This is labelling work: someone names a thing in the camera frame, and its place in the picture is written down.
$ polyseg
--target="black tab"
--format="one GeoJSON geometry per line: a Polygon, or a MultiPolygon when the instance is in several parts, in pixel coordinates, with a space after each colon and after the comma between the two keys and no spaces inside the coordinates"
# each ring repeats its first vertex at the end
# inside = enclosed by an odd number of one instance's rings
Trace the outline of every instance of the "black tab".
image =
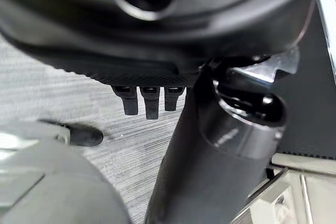
{"type": "Polygon", "coordinates": [[[125,115],[137,115],[138,94],[136,87],[112,86],[112,89],[122,99],[125,115]]]}
{"type": "Polygon", "coordinates": [[[185,88],[164,88],[164,109],[165,111],[175,111],[179,96],[183,94],[185,88]]]}
{"type": "Polygon", "coordinates": [[[146,119],[158,119],[160,87],[140,87],[140,91],[145,100],[146,119]]]}

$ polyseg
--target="gray plastic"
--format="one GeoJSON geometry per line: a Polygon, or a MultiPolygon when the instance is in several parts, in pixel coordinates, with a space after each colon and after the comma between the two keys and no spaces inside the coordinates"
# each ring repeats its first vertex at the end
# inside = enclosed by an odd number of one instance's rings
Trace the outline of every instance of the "gray plastic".
{"type": "Polygon", "coordinates": [[[41,122],[0,126],[0,151],[11,152],[0,159],[0,223],[130,223],[101,173],[55,140],[67,131],[41,122]]]}

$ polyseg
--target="chrome part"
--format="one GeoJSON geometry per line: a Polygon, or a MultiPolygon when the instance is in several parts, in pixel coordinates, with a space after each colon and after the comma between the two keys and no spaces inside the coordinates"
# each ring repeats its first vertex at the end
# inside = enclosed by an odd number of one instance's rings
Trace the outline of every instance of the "chrome part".
{"type": "Polygon", "coordinates": [[[336,82],[336,0],[318,0],[325,40],[336,82]]]}
{"type": "Polygon", "coordinates": [[[270,59],[248,67],[233,68],[234,72],[241,73],[265,84],[272,84],[275,81],[277,71],[294,74],[297,72],[300,60],[299,48],[273,55],[270,59]]]}

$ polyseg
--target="floor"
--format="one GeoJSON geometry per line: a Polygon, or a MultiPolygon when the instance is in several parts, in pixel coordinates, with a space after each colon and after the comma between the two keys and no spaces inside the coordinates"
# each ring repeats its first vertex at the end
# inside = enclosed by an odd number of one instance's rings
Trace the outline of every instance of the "floor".
{"type": "Polygon", "coordinates": [[[184,104],[146,120],[139,96],[139,115],[125,116],[112,89],[85,76],[46,66],[0,38],[0,123],[49,118],[94,125],[104,141],[76,148],[96,165],[119,191],[134,223],[142,223],[161,159],[184,104]]]}

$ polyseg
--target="black cylinder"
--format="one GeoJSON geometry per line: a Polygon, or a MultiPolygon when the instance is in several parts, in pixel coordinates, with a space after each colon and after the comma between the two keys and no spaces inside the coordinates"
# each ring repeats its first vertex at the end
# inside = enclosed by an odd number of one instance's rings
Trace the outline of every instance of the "black cylinder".
{"type": "Polygon", "coordinates": [[[260,181],[285,117],[276,96],[225,91],[203,74],[187,95],[145,223],[230,223],[260,181]]]}

